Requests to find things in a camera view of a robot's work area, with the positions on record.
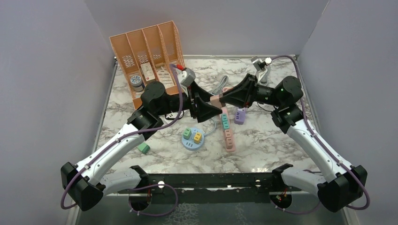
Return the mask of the teal usb charger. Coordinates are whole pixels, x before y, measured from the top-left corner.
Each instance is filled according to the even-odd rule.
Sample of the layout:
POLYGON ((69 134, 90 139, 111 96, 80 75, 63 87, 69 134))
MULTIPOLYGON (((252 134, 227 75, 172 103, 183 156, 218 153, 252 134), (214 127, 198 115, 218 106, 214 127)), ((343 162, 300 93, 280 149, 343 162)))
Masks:
POLYGON ((228 122, 228 116, 227 116, 227 114, 222 113, 222 114, 220 115, 220 118, 221 118, 221 121, 222 121, 222 122, 228 122))
POLYGON ((223 130, 228 130, 228 129, 230 129, 230 124, 229 124, 229 122, 228 122, 228 121, 223 121, 223 122, 222 122, 222 128, 223 128, 223 130))

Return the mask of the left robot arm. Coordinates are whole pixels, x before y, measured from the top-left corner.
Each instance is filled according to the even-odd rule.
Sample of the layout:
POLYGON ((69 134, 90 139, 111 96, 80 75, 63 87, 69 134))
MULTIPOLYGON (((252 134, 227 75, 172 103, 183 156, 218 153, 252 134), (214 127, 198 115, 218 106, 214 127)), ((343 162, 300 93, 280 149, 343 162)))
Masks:
POLYGON ((181 114, 189 110, 198 122, 204 122, 222 113, 221 107, 209 103, 213 95, 199 87, 195 82, 183 91, 177 85, 177 93, 170 95, 161 82, 146 85, 141 95, 141 106, 128 118, 126 124, 99 150, 76 164, 65 163, 61 167, 61 181, 64 192, 61 208, 66 210, 78 206, 82 211, 94 207, 102 197, 132 188, 143 192, 147 188, 145 172, 133 166, 126 172, 108 174, 109 169, 130 150, 148 140, 157 131, 172 126, 177 120, 164 124, 160 118, 171 112, 181 114), (70 196, 74 205, 66 206, 65 198, 70 196))

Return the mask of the green usb charger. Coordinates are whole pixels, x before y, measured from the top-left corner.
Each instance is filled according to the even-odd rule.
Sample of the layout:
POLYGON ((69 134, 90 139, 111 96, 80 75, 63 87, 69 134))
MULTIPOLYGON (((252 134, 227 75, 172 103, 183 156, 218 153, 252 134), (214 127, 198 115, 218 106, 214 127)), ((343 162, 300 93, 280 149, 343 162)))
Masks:
POLYGON ((185 140, 189 140, 190 137, 191 137, 191 135, 192 135, 191 129, 190 129, 189 127, 186 128, 186 129, 184 130, 184 132, 183 132, 183 138, 184 138, 185 140))

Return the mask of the pink usb charger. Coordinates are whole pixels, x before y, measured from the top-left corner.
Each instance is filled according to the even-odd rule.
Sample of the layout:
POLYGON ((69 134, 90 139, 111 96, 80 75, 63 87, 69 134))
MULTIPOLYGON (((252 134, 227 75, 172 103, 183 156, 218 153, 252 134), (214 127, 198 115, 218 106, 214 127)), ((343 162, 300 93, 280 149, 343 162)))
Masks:
POLYGON ((210 103, 211 103, 212 106, 215 106, 215 107, 220 108, 220 109, 225 106, 225 103, 222 103, 220 101, 220 95, 211 96, 210 103))
POLYGON ((234 146, 232 138, 225 139, 225 144, 227 149, 231 149, 234 146))
POLYGON ((224 130, 224 138, 225 138, 225 139, 228 139, 228 138, 231 138, 231 137, 232 137, 232 132, 231 132, 231 130, 230 130, 230 129, 224 130))

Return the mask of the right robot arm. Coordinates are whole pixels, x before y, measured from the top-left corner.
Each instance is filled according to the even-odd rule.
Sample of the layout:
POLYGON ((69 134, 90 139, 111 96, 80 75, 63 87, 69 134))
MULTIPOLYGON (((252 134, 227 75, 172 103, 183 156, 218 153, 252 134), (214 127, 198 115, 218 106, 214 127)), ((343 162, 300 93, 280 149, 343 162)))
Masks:
POLYGON ((316 132, 304 109, 297 106, 302 97, 300 80, 294 76, 283 78, 271 88, 259 85, 256 76, 247 74, 238 85, 221 93, 216 100, 240 108, 248 108, 253 102, 274 106, 271 113, 274 124, 292 138, 320 169, 321 175, 316 175, 283 166, 271 177, 271 186, 275 190, 282 191, 288 186, 299 188, 317 196, 331 212, 343 207, 366 209, 370 205, 365 189, 367 171, 363 166, 353 166, 345 160, 316 132))

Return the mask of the yellow usb charger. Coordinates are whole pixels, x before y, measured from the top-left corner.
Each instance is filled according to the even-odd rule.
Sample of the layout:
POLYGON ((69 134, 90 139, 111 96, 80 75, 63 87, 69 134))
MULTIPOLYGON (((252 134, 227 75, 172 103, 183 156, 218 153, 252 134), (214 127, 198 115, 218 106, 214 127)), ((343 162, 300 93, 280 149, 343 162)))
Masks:
POLYGON ((200 144, 201 140, 202 140, 202 133, 201 132, 196 132, 195 136, 193 138, 193 142, 195 144, 200 144))

